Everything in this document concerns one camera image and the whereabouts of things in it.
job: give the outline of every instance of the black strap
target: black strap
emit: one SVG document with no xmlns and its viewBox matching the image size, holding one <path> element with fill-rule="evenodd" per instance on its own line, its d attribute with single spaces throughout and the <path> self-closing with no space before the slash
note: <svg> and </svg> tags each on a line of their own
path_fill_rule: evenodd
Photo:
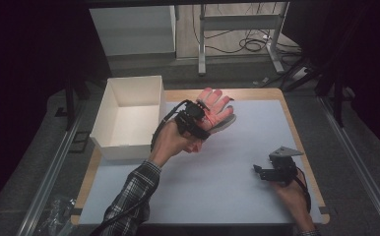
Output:
<svg viewBox="0 0 380 236">
<path fill-rule="evenodd" d="M 180 135 L 183 135 L 184 132 L 187 131 L 192 136 L 201 140 L 206 140 L 211 135 L 209 132 L 200 128 L 194 121 L 194 118 L 185 111 L 178 112 L 174 120 L 177 123 L 178 133 L 180 133 Z"/>
<path fill-rule="evenodd" d="M 177 111 L 177 109 L 184 103 L 189 103 L 191 102 L 190 100 L 183 100 L 178 105 L 176 105 L 172 110 L 161 120 L 159 123 L 156 132 L 153 134 L 153 138 L 151 139 L 151 151 L 153 151 L 154 145 L 156 144 L 157 137 L 159 135 L 159 132 L 162 130 L 163 126 L 165 123 L 171 118 L 171 116 Z"/>
<path fill-rule="evenodd" d="M 303 172 L 301 169 L 299 169 L 299 168 L 297 168 L 297 169 L 300 170 L 301 174 L 303 175 L 304 182 L 306 183 L 306 176 L 304 175 L 304 172 Z M 306 183 L 306 185 L 304 185 L 303 182 L 301 182 L 301 181 L 297 178 L 297 176 L 295 176 L 295 177 L 293 178 L 293 180 L 294 180 L 295 182 L 297 182 L 297 184 L 298 184 L 298 185 L 300 186 L 300 188 L 303 190 L 304 198 L 306 199 L 306 204 L 307 204 L 307 212 L 310 212 L 310 209 L 312 208 L 312 206 L 311 206 L 310 194 L 309 194 L 309 191 L 308 191 L 308 189 L 307 189 L 307 183 Z"/>
</svg>

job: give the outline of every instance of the white paper sheet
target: white paper sheet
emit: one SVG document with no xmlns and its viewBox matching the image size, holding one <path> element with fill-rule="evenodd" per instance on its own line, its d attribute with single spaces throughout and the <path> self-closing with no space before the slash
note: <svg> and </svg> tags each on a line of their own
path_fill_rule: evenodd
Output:
<svg viewBox="0 0 380 236">
<path fill-rule="evenodd" d="M 168 103 L 170 110 L 176 103 Z M 182 152 L 162 169 L 150 200 L 153 224 L 281 224 L 292 219 L 253 164 L 273 168 L 268 155 L 284 146 L 296 149 L 278 100 L 233 101 L 236 121 L 210 136 L 200 153 Z M 296 165 L 303 169 L 299 156 Z M 138 164 L 117 165 L 104 158 L 83 208 L 80 224 L 99 224 Z M 311 215 L 322 222 L 313 191 Z"/>
</svg>

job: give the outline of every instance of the hand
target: hand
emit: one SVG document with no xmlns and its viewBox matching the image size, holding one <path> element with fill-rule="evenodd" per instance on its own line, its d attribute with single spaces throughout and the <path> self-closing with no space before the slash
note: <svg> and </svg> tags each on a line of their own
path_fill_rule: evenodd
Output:
<svg viewBox="0 0 380 236">
<path fill-rule="evenodd" d="M 204 109 L 206 117 L 202 121 L 197 121 L 197 125 L 211 134 L 224 130 L 236 120 L 233 107 L 230 105 L 224 108 L 230 102 L 230 98 L 227 95 L 222 98 L 221 96 L 222 91 L 220 89 L 213 91 L 211 88 L 205 88 L 197 96 L 197 99 L 208 107 L 208 109 Z M 202 148 L 202 143 L 201 140 L 198 140 L 184 150 L 187 152 L 199 152 Z"/>
<path fill-rule="evenodd" d="M 299 180 L 304 185 L 306 185 L 304 175 L 298 169 L 297 176 L 299 176 Z M 298 229 L 301 232 L 315 230 L 315 225 L 313 224 L 312 217 L 307 211 L 307 202 L 304 198 L 303 190 L 300 188 L 297 182 L 291 181 L 291 183 L 287 186 L 282 186 L 277 182 L 270 182 L 270 184 L 276 190 L 277 195 L 290 211 L 291 216 L 294 218 Z"/>
<path fill-rule="evenodd" d="M 172 156 L 179 154 L 186 147 L 192 146 L 196 141 L 197 139 L 190 134 L 181 136 L 175 121 L 169 120 L 159 132 L 149 160 L 159 167 L 163 167 Z"/>
</svg>

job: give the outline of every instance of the sleeve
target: sleeve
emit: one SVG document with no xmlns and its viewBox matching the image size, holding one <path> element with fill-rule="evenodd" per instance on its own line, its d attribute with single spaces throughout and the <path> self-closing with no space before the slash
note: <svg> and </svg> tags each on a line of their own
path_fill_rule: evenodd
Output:
<svg viewBox="0 0 380 236">
<path fill-rule="evenodd" d="M 103 223 L 125 210 L 132 210 L 108 225 L 100 235 L 135 235 L 138 226 L 149 219 L 149 201 L 157 189 L 159 175 L 160 168 L 147 160 L 128 175 L 122 191 L 107 208 Z"/>
</svg>

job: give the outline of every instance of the cardboard box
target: cardboard box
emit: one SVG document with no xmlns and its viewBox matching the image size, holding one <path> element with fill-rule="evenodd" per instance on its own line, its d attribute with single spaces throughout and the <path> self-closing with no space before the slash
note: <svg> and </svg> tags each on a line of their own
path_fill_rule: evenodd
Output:
<svg viewBox="0 0 380 236">
<path fill-rule="evenodd" d="M 145 159 L 164 116 L 161 76 L 108 79 L 90 137 L 107 159 Z"/>
</svg>

